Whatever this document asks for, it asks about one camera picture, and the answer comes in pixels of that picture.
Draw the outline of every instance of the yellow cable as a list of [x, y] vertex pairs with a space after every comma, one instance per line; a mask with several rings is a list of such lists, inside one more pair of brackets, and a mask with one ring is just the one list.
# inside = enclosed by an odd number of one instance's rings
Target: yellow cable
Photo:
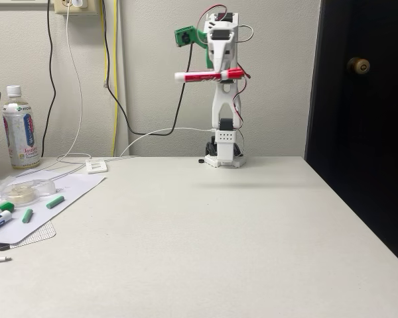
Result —
[[[100, 25], [101, 25], [101, 33], [103, 34], [103, 85], [106, 87], [106, 85], [109, 85], [109, 80], [106, 82], [106, 77], [107, 77], [107, 54], [106, 54], [106, 44], [105, 44], [105, 28], [103, 25], [103, 10], [102, 10], [102, 1], [105, 0], [100, 0], [99, 5], [100, 5]], [[113, 135], [112, 135], [112, 145], [111, 145], [111, 156], [113, 157], [115, 155], [115, 123], [113, 124]]]
[[[115, 97], [118, 98], [117, 82], [117, 0], [113, 0], [113, 84]], [[115, 156], [115, 143], [117, 139], [118, 104], [115, 102], [115, 116], [113, 122], [112, 156]]]

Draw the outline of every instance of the bottle label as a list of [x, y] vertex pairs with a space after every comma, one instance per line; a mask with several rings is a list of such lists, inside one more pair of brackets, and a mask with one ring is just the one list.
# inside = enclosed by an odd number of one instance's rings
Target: bottle label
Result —
[[27, 144], [30, 147], [34, 146], [34, 124], [33, 118], [30, 114], [24, 116], [25, 135], [27, 136]]
[[7, 120], [5, 117], [3, 117], [3, 121], [5, 122], [5, 131], [6, 131], [6, 139], [7, 139], [7, 147], [10, 147], [11, 142], [9, 140], [9, 125], [7, 124]]
[[11, 112], [3, 110], [9, 156], [14, 168], [32, 168], [40, 162], [35, 125], [30, 109], [24, 105]]

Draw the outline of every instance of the white wall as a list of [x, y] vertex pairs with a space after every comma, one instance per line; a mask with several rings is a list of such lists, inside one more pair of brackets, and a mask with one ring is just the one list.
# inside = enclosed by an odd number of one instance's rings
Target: white wall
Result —
[[[107, 1], [108, 25], [111, 3]], [[188, 47], [177, 48], [174, 30], [195, 25], [211, 1], [121, 1], [123, 47], [119, 45], [119, 88], [127, 91], [131, 125], [149, 132], [172, 125], [181, 85], [174, 72], [185, 70]], [[239, 45], [239, 61], [252, 75], [242, 94], [242, 129], [248, 154], [304, 154], [312, 68], [320, 0], [229, 1], [230, 11], [255, 29], [250, 42]], [[52, 112], [46, 155], [69, 149], [78, 125], [78, 88], [68, 59], [65, 18], [50, 13], [54, 40], [53, 73], [58, 95]], [[99, 17], [70, 17], [70, 41], [84, 96], [82, 130], [74, 151], [108, 156], [111, 149], [114, 103], [103, 88], [103, 42]], [[21, 84], [34, 109], [38, 145], [44, 131], [52, 87], [48, 78], [49, 43], [43, 7], [0, 7], [0, 91]], [[204, 51], [194, 47], [191, 70], [204, 69]], [[212, 83], [187, 85], [177, 126], [210, 128]], [[210, 136], [175, 132], [170, 137], [146, 137], [131, 154], [199, 156]], [[122, 116], [117, 149], [127, 144]], [[0, 118], [0, 160], [8, 160]]]
[[[108, 23], [111, 27], [110, 4], [109, 11]], [[50, 27], [54, 43], [52, 72], [57, 96], [46, 138], [46, 156], [66, 153], [78, 128], [80, 113], [78, 84], [66, 45], [65, 23], [66, 17], [55, 15], [52, 8], [50, 11]], [[46, 26], [45, 5], [0, 7], [1, 107], [7, 98], [6, 86], [21, 85], [23, 97], [34, 110], [39, 148], [53, 94], [48, 75], [50, 45]], [[107, 90], [103, 88], [104, 53], [100, 18], [70, 17], [69, 29], [72, 52], [80, 74], [84, 98], [82, 129], [73, 151], [87, 152], [93, 156], [110, 156], [114, 104]], [[121, 134], [119, 138], [125, 145], [126, 134]], [[0, 160], [10, 162], [1, 110]]]
[[[187, 65], [188, 46], [177, 48], [174, 30], [196, 25], [215, 1], [123, 1], [127, 96], [133, 128], [153, 131], [172, 125], [181, 85], [174, 72]], [[251, 74], [241, 94], [242, 128], [248, 154], [303, 156], [320, 0], [231, 0], [230, 12], [251, 25], [255, 36], [239, 44], [239, 62]], [[242, 28], [243, 36], [249, 33]], [[194, 47], [191, 70], [205, 68], [204, 51]], [[186, 85], [179, 127], [211, 128], [212, 83]], [[175, 132], [133, 145], [144, 156], [198, 156], [206, 132]]]

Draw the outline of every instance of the red marker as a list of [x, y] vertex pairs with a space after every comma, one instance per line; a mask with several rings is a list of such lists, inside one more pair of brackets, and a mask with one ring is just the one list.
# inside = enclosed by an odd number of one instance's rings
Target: red marker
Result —
[[230, 68], [221, 72], [204, 71], [175, 73], [175, 81], [178, 83], [188, 83], [190, 81], [224, 81], [240, 80], [245, 75], [241, 68]]

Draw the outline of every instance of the green marker cap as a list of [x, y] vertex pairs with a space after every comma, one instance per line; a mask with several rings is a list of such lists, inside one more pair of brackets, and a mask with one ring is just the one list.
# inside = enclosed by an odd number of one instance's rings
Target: green marker cap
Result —
[[13, 210], [15, 210], [15, 205], [8, 201], [2, 202], [0, 203], [0, 210], [13, 212]]

